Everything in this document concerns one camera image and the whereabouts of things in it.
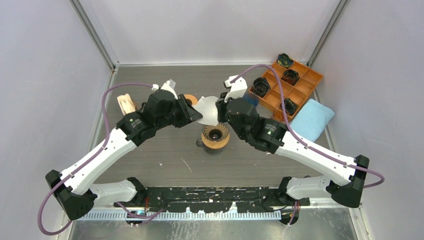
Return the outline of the white paper coffee filter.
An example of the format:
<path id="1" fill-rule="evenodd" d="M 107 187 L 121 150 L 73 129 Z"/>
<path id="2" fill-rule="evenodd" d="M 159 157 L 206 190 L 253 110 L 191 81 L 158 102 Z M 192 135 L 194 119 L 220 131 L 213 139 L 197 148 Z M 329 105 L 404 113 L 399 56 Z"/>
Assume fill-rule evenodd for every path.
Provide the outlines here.
<path id="1" fill-rule="evenodd" d="M 197 120 L 199 124 L 216 126 L 218 121 L 218 109 L 216 96 L 201 97 L 193 108 L 202 115 L 202 118 Z"/>

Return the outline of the grey transparent dripper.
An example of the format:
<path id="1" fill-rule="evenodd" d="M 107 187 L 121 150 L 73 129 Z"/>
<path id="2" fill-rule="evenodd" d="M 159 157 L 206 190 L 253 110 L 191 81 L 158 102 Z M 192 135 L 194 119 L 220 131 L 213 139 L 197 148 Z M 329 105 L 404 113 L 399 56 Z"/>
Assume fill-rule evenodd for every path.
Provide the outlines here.
<path id="1" fill-rule="evenodd" d="M 219 123 L 217 125 L 206 125 L 202 128 L 202 135 L 209 140 L 218 140 L 224 138 L 230 133 L 228 126 L 225 123 Z"/>

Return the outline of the grey glass mug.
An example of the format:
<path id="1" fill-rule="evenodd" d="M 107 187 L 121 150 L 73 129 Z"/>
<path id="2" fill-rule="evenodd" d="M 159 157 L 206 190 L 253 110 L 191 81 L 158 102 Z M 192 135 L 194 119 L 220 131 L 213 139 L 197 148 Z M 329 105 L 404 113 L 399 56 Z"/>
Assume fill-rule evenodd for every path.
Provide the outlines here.
<path id="1" fill-rule="evenodd" d="M 196 140 L 196 146 L 203 148 L 203 150 L 209 155 L 218 155 L 226 149 L 225 146 L 219 149 L 212 149 L 206 146 L 200 138 Z"/>

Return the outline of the wooden ring dripper stand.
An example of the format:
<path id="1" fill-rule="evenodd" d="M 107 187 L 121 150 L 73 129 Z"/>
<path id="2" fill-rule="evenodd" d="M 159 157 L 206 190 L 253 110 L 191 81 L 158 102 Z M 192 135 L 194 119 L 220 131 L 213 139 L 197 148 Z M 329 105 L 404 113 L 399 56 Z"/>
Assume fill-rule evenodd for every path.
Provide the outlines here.
<path id="1" fill-rule="evenodd" d="M 218 140 L 209 140 L 203 134 L 201 135 L 201 140 L 204 146 L 212 150 L 220 150 L 223 149 L 230 140 L 230 134 L 224 136 L 224 138 L 220 138 Z"/>

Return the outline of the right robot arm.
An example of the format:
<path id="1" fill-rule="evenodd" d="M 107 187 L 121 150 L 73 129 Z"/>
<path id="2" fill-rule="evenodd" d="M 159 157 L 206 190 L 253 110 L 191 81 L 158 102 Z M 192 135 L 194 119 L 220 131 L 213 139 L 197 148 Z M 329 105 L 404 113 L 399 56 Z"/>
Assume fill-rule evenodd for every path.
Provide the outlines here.
<path id="1" fill-rule="evenodd" d="M 212 106 L 217 109 L 217 120 L 228 123 L 240 140 L 256 150 L 290 158 L 322 174 L 308 179 L 284 177 L 277 192 L 281 204 L 288 206 L 303 198 L 332 198 L 345 207 L 359 207 L 369 158 L 338 154 L 292 134 L 283 123 L 261 117 L 243 98 L 228 102 L 219 99 Z"/>

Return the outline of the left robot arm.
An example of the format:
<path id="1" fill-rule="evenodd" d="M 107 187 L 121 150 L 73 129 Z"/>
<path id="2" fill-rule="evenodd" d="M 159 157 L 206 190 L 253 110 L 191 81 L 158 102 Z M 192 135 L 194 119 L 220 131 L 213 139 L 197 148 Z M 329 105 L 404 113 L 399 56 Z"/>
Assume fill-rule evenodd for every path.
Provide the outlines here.
<path id="1" fill-rule="evenodd" d="M 96 146 L 73 166 L 59 172 L 51 170 L 46 180 L 53 195 L 70 220 L 85 216 L 93 207 L 115 202 L 141 206 L 147 190 L 135 177 L 107 184 L 94 181 L 125 154 L 140 146 L 167 126 L 184 127 L 203 118 L 198 104 L 183 94 L 158 89 L 137 109 L 129 94 L 120 95 L 123 118 Z"/>

